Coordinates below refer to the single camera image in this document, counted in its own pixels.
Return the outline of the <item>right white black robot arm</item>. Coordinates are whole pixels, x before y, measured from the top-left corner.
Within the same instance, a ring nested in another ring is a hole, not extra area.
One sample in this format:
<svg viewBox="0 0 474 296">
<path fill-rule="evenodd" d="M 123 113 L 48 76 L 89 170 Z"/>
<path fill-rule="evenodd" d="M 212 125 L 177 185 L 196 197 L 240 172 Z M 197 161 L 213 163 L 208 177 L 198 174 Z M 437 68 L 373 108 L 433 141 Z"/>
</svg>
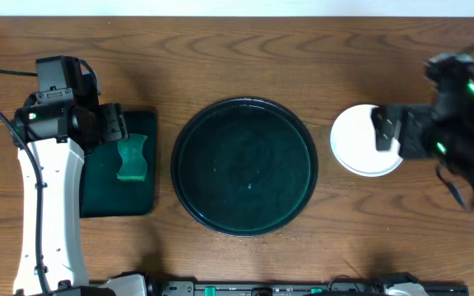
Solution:
<svg viewBox="0 0 474 296">
<path fill-rule="evenodd" d="M 372 109 L 376 149 L 388 151 L 397 141 L 401 158 L 437 159 L 441 169 L 465 179 L 474 192 L 474 59 L 441 53 L 427 61 L 425 75 L 434 83 L 433 104 Z"/>
</svg>

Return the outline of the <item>green yellow scrub sponge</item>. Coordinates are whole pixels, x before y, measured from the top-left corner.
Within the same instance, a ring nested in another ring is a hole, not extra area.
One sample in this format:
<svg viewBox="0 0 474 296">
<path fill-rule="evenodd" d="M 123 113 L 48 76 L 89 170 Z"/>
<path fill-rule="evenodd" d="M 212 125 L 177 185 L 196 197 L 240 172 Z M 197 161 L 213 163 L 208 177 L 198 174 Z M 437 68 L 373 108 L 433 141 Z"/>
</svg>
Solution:
<svg viewBox="0 0 474 296">
<path fill-rule="evenodd" d="M 118 142 L 118 153 L 122 160 L 117 179 L 122 182 L 142 182 L 146 179 L 147 162 L 143 148 L 147 136 L 132 133 L 129 138 Z"/>
</svg>

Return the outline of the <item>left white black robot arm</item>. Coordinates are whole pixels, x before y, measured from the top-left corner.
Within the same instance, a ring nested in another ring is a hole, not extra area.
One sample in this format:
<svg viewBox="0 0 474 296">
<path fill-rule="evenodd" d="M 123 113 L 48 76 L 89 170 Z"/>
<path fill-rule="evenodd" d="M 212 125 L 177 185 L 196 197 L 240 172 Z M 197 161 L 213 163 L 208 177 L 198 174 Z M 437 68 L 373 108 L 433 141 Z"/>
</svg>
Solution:
<svg viewBox="0 0 474 296">
<path fill-rule="evenodd" d="M 80 220 L 146 215 L 154 203 L 156 116 L 119 104 L 26 105 L 14 126 L 24 184 L 16 295 L 89 294 Z"/>
</svg>

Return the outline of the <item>white plate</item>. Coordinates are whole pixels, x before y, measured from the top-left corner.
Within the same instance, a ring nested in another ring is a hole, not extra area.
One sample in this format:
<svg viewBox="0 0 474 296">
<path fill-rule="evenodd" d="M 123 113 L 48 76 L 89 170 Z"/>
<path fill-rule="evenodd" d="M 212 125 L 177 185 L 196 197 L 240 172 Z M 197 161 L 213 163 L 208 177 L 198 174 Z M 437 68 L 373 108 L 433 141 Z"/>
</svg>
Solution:
<svg viewBox="0 0 474 296">
<path fill-rule="evenodd" d="M 376 149 L 376 134 L 371 120 L 375 105 L 359 104 L 343 111 L 334 121 L 330 134 L 332 153 L 347 170 L 364 177 L 391 173 L 403 161 L 400 144 L 391 138 L 389 150 Z"/>
</svg>

